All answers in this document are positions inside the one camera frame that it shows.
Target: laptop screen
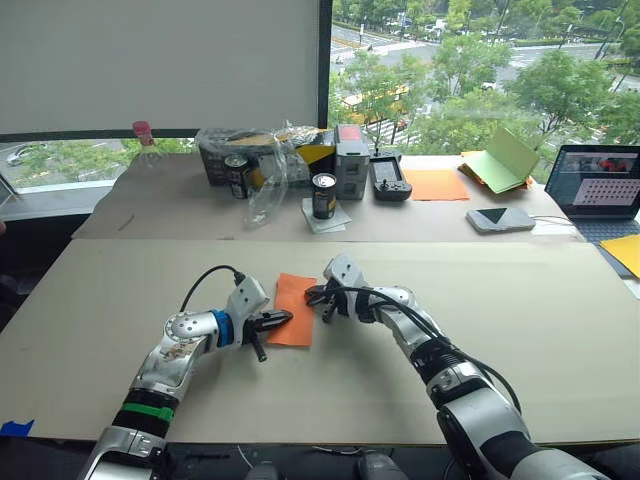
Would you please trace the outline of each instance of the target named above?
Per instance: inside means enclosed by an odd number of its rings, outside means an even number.
[[[563,145],[545,191],[568,216],[633,218],[640,208],[640,146]]]

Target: remote controller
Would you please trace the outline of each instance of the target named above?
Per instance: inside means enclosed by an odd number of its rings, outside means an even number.
[[[377,200],[401,202],[411,196],[412,187],[400,169],[401,155],[376,152],[369,163],[373,195]]]

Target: laptop keyboard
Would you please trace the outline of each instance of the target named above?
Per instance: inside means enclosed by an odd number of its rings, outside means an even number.
[[[589,243],[599,243],[610,238],[640,234],[640,224],[635,220],[626,222],[575,222],[580,233]]]

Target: white phone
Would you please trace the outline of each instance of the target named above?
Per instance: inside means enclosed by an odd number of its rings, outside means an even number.
[[[467,220],[480,233],[502,233],[531,230],[536,226],[527,213],[516,207],[469,210]]]

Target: table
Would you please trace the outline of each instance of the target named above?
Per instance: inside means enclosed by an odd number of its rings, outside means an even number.
[[[535,441],[640,436],[638,303],[584,243],[74,240],[0,335],[0,423],[97,438],[206,267],[231,263],[272,294],[280,272],[320,278],[339,252],[372,285],[412,288],[456,344],[505,374]],[[231,288],[225,274],[207,280],[191,307],[222,306]],[[443,443],[384,326],[316,319],[310,349],[267,353],[203,358],[168,440]]]
[[[403,157],[404,169],[455,169],[459,156]],[[231,197],[228,187],[211,187],[198,155],[170,155],[162,175],[149,175],[134,162],[113,191],[98,203],[74,238],[167,238],[182,240],[287,240],[358,242],[544,242],[584,241],[573,227],[540,225],[533,232],[479,235],[464,218],[467,210],[520,207],[530,215],[566,218],[556,203],[534,185],[530,190],[493,194],[456,171],[470,201],[378,202],[370,185],[362,201],[341,202],[353,219],[344,232],[314,235],[300,211],[307,189],[289,189],[278,215],[267,225],[247,230],[242,218],[247,201]]]

